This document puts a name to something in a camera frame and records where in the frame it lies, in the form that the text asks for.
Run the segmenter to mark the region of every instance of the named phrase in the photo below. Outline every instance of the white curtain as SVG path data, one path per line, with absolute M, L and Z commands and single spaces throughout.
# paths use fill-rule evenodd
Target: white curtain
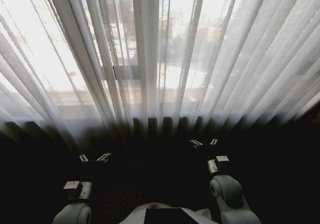
M 0 0 L 0 22 L 8 135 L 34 121 L 83 150 L 134 120 L 285 124 L 320 100 L 320 0 Z

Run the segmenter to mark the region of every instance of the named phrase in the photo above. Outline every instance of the dark floor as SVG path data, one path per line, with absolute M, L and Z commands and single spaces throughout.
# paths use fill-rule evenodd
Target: dark floor
M 178 133 L 174 138 L 136 138 L 128 142 L 125 151 L 114 148 L 107 164 L 83 165 L 59 140 L 41 133 L 30 137 L 20 130 L 28 145 L 1 140 L 5 150 L 8 148 L 8 180 L 14 189 L 6 203 L 15 213 L 20 210 L 20 215 L 10 218 L 51 223 L 66 203 L 62 193 L 65 181 L 83 177 L 93 182 L 93 224 L 118 223 L 136 206 L 148 202 L 192 210 L 209 208 L 213 220 L 219 221 L 217 205 L 209 193 L 206 161 L 208 155 L 225 154 L 231 160 L 230 175 L 241 183 L 262 223 L 296 223 L 298 216 L 305 216 L 305 202 L 299 199 L 304 187 L 312 183 L 318 133 L 319 128 L 266 127 L 200 136 Z M 188 143 L 190 137 L 203 143 L 216 137 L 219 142 L 214 150 L 195 150 Z M 97 144 L 101 145 L 112 147 L 110 141 Z

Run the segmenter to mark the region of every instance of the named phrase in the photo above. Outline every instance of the sheer curtain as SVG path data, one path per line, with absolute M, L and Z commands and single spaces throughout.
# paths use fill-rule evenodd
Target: sheer curtain
M 285 124 L 320 99 L 320 0 L 0 0 L 0 22 L 12 136 L 33 121 L 81 151 L 94 129 Z

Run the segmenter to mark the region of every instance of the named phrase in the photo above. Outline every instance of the curtain fold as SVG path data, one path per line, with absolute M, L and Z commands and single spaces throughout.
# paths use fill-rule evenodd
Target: curtain fold
M 81 152 L 165 118 L 284 125 L 319 103 L 319 24 L 320 0 L 0 0 L 0 129 Z

